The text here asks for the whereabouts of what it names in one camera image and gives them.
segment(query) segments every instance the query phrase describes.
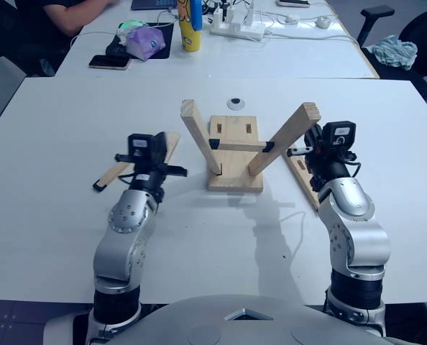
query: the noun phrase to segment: laptop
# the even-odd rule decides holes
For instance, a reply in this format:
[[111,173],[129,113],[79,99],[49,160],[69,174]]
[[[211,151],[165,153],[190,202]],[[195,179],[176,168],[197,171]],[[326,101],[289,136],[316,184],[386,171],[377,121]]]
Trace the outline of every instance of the laptop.
[[139,11],[141,9],[168,9],[177,8],[177,0],[132,0],[130,9]]

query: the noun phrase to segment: purple pouch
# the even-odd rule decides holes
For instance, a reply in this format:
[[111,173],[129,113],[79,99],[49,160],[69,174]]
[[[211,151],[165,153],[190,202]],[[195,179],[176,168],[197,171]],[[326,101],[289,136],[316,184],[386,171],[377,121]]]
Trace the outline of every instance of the purple pouch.
[[146,61],[165,48],[162,31],[156,27],[138,27],[127,35],[126,51]]

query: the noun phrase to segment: yellow cup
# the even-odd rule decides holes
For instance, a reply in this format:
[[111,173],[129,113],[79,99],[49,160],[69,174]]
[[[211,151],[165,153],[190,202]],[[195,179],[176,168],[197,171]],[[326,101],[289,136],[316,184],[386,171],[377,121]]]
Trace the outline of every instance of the yellow cup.
[[201,31],[194,31],[190,22],[179,20],[178,24],[182,32],[183,49],[187,52],[195,52],[201,46]]
[[201,46],[202,2],[201,0],[178,0],[177,10],[183,49],[187,52],[195,52]]

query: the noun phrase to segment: blue cloth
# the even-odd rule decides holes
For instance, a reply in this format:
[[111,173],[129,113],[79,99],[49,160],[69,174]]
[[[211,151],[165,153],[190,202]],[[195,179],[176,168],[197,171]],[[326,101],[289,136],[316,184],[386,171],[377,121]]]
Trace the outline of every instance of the blue cloth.
[[366,47],[384,65],[410,70],[416,59],[418,48],[413,42],[402,42],[395,34]]

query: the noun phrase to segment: desk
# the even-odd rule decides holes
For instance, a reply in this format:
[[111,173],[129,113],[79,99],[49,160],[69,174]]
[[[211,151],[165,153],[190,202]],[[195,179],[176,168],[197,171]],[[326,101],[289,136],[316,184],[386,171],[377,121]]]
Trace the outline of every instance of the desk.
[[[92,261],[126,186],[92,183],[127,151],[127,135],[179,132],[157,228],[147,246],[143,303],[197,295],[269,295],[320,305],[330,283],[326,229],[278,158],[260,195],[206,190],[206,162],[180,119],[194,98],[204,118],[257,116],[269,139],[304,101],[321,123],[357,123],[358,175],[391,241],[386,303],[427,301],[427,105],[393,80],[28,78],[0,118],[0,299],[90,303]],[[289,95],[275,90],[288,89]],[[156,97],[156,90],[165,95]],[[215,96],[207,96],[215,90]]]
[[[129,19],[156,22],[160,11],[130,11],[131,0],[121,0],[116,6],[107,9],[82,33],[102,31],[115,32],[119,23]],[[309,9],[277,6],[273,0],[255,2],[260,11],[281,14],[298,14],[300,18],[312,18],[333,14],[325,5],[315,4]],[[244,11],[242,4],[237,5]],[[300,37],[326,37],[345,35],[342,25],[332,17],[333,24],[323,30],[315,27],[312,21],[298,25],[283,26],[275,23],[273,32]],[[166,15],[161,21],[171,22]],[[263,22],[272,24],[269,17],[262,16]],[[350,41],[338,40],[269,40],[265,44],[211,35],[208,24],[204,25],[201,49],[195,53],[185,52],[181,45],[180,28],[175,23],[169,59],[148,60],[143,63],[133,60],[126,71],[97,70],[88,68],[88,63],[96,54],[104,54],[111,42],[109,34],[93,33],[78,37],[57,76],[68,77],[197,77],[197,78],[378,78],[369,66],[358,47]]]

